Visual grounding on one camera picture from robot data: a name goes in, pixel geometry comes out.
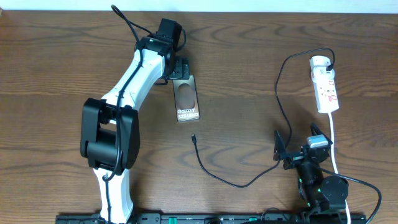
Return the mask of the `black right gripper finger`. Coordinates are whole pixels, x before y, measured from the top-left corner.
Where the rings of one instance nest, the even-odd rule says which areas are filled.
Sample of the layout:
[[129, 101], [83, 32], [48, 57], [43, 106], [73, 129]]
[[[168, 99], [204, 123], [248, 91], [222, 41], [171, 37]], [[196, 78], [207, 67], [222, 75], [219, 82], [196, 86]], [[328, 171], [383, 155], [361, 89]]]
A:
[[273, 160], [280, 161], [286, 158], [286, 148], [278, 130], [274, 131], [274, 155]]
[[315, 123], [311, 123], [310, 130], [312, 136], [322, 135], [328, 141], [328, 144], [332, 145], [332, 140], [326, 134], [324, 134]]

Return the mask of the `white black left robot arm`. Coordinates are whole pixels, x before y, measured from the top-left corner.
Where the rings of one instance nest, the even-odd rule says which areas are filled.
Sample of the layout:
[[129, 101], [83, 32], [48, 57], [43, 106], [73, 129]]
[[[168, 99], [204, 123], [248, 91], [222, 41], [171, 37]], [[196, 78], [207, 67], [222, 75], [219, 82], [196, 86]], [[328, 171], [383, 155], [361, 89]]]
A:
[[93, 168], [101, 192], [96, 223], [127, 223], [132, 215], [129, 170], [141, 144], [138, 111], [159, 79], [189, 78], [188, 59], [176, 54], [185, 36], [178, 22], [163, 18], [157, 32], [137, 41], [134, 58], [117, 84], [83, 105], [80, 154]]

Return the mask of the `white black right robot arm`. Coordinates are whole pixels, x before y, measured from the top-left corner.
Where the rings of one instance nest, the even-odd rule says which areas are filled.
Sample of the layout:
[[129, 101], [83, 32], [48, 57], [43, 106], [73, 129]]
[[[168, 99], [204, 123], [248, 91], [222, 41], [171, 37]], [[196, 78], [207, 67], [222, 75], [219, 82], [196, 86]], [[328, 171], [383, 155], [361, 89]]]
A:
[[329, 158], [332, 141], [315, 124], [310, 126], [312, 135], [299, 152], [287, 152], [284, 140], [274, 131], [273, 160], [282, 161], [285, 170], [298, 173], [299, 190], [309, 207], [316, 212], [339, 212], [346, 208], [349, 184], [332, 173], [324, 177], [319, 163]]

